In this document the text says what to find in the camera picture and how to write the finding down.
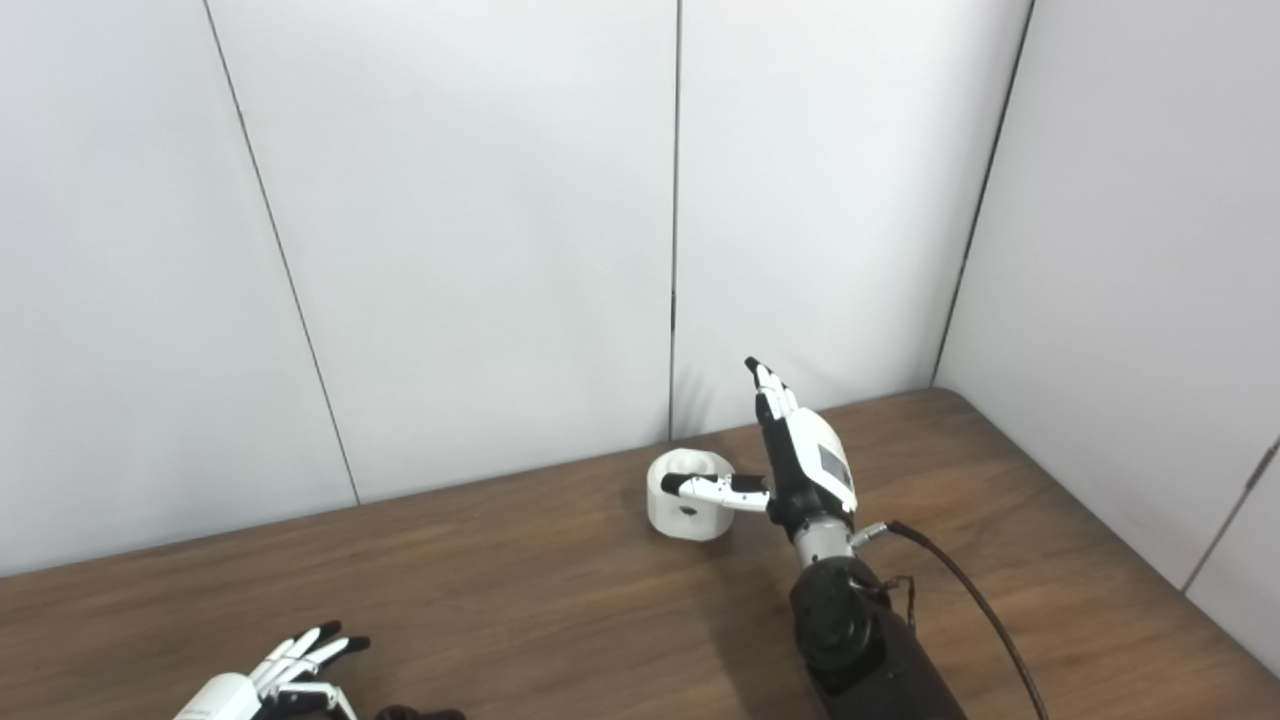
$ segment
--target wire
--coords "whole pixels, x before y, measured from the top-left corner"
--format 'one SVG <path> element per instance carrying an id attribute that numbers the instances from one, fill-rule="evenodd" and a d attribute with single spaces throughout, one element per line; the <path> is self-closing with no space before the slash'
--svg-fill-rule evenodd
<path id="1" fill-rule="evenodd" d="M 883 583 L 886 591 L 892 591 L 902 587 L 906 583 L 906 626 L 911 629 L 911 634 L 915 634 L 915 575 L 895 575 Z"/>
<path id="2" fill-rule="evenodd" d="M 1044 701 L 1041 698 L 1039 691 L 1036 689 L 1036 680 L 1032 679 L 1030 669 L 1027 667 L 1027 662 L 1023 661 L 1021 653 L 1019 653 L 1018 648 L 1014 646 L 1014 638 L 1010 637 L 1009 630 L 1005 629 L 1005 624 L 1000 621 L 1000 618 L 996 616 L 996 611 L 991 609 L 987 600 L 982 597 L 980 592 L 978 592 L 978 585 L 973 584 L 973 580 L 969 579 L 969 575 L 965 575 L 964 570 L 956 565 L 955 560 L 951 560 L 946 552 L 942 552 L 941 547 L 933 544 L 933 541 L 927 538 L 924 533 L 909 525 L 904 525 L 897 520 L 888 523 L 888 529 L 891 533 L 901 536 L 932 552 L 938 560 L 942 561 L 943 565 L 947 566 L 948 570 L 951 570 L 951 574 L 960 580 L 960 584 L 969 591 L 974 602 L 977 602 L 978 607 L 982 609 L 982 614 L 986 615 L 987 620 L 991 620 L 991 625 L 996 628 L 996 634 L 1000 635 L 1000 642 L 1005 643 L 1005 650 L 1009 651 L 1009 657 L 1012 659 L 1014 666 L 1018 667 L 1018 674 L 1023 678 L 1023 685 L 1027 687 L 1027 694 L 1032 697 L 1032 705 L 1036 706 L 1036 716 L 1039 717 L 1039 720 L 1048 720 L 1048 711 L 1044 710 Z"/>

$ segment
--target brown table surface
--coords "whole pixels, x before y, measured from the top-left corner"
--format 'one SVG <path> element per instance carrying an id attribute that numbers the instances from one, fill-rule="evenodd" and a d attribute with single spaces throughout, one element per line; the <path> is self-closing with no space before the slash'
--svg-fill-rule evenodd
<path id="1" fill-rule="evenodd" d="M 860 524 L 897 518 L 970 573 L 1053 717 L 1280 717 L 1280 682 L 945 391 L 824 413 Z M 756 428 L 680 445 L 764 469 Z M 374 647 L 326 671 L 365 719 L 819 717 L 792 648 L 796 564 L 739 514 L 707 543 L 645 518 L 667 446 L 0 580 L 0 716 L 172 717 L 210 676 L 342 619 Z M 991 626 L 924 551 L 919 634 L 970 717 L 1030 717 Z"/>

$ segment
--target cable connector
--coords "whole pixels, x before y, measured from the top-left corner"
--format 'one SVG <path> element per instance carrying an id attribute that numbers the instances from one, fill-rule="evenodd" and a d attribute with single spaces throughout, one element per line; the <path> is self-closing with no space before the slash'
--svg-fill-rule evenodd
<path id="1" fill-rule="evenodd" d="M 883 536 L 888 532 L 888 525 L 886 523 L 876 523 L 874 525 L 867 525 L 865 528 L 858 530 L 849 537 L 849 547 L 858 552 L 864 544 L 872 542 L 873 539 Z"/>

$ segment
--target white wall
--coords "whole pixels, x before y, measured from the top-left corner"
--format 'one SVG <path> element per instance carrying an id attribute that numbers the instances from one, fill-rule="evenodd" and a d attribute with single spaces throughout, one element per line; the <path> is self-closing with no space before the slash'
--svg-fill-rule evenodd
<path id="1" fill-rule="evenodd" d="M 211 5 L 364 500 L 666 439 L 673 0 Z"/>
<path id="2" fill-rule="evenodd" d="M 351 505 L 200 3 L 0 3 L 0 575 Z"/>
<path id="3" fill-rule="evenodd" d="M 1277 33 L 1037 4 L 938 373 L 1176 584 L 1280 432 Z"/>
<path id="4" fill-rule="evenodd" d="M 1280 466 L 1271 465 L 1188 594 L 1280 675 Z"/>
<path id="5" fill-rule="evenodd" d="M 676 437 L 929 384 L 1025 0 L 685 0 Z"/>
<path id="6" fill-rule="evenodd" d="M 684 8 L 676 433 L 925 384 L 1025 1 Z M 675 0 L 211 14 L 364 500 L 667 437 Z M 225 79 L 0 4 L 0 574 L 355 501 Z"/>

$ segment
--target black cable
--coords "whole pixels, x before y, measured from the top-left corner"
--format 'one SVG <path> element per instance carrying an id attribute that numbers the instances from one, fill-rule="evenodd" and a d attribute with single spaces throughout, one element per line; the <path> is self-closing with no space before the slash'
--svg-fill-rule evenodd
<path id="1" fill-rule="evenodd" d="M 1030 669 L 1027 667 L 1027 662 L 1023 661 L 1021 653 L 1019 653 L 1018 648 L 1014 646 L 1014 638 L 1010 637 L 1009 630 L 1005 629 L 1005 624 L 996 616 L 996 611 L 991 609 L 989 603 L 987 603 L 987 598 L 982 597 L 982 593 L 978 592 L 978 585 L 973 584 L 973 580 L 969 579 L 969 575 L 964 574 L 964 570 L 956 565 L 955 560 L 951 560 L 946 552 L 942 552 L 941 547 L 933 544 L 933 541 L 927 538 L 924 533 L 909 525 L 904 525 L 897 520 L 888 523 L 888 529 L 891 533 L 902 536 L 904 538 L 932 552 L 938 560 L 942 561 L 943 565 L 947 566 L 948 570 L 951 570 L 956 579 L 960 580 L 960 584 L 969 591 L 974 602 L 977 602 L 978 607 L 982 609 L 982 614 L 986 615 L 987 620 L 991 620 L 991 625 L 996 628 L 996 634 L 1000 635 L 1000 642 L 1005 643 L 1005 650 L 1009 651 L 1009 657 L 1012 659 L 1014 666 L 1018 667 L 1018 674 L 1023 678 L 1023 684 L 1027 685 L 1027 694 L 1032 697 L 1032 705 L 1036 706 L 1036 716 L 1039 717 L 1039 720 L 1048 720 L 1048 711 L 1044 710 L 1044 701 L 1041 700 L 1039 691 L 1036 689 L 1036 680 L 1032 679 Z"/>

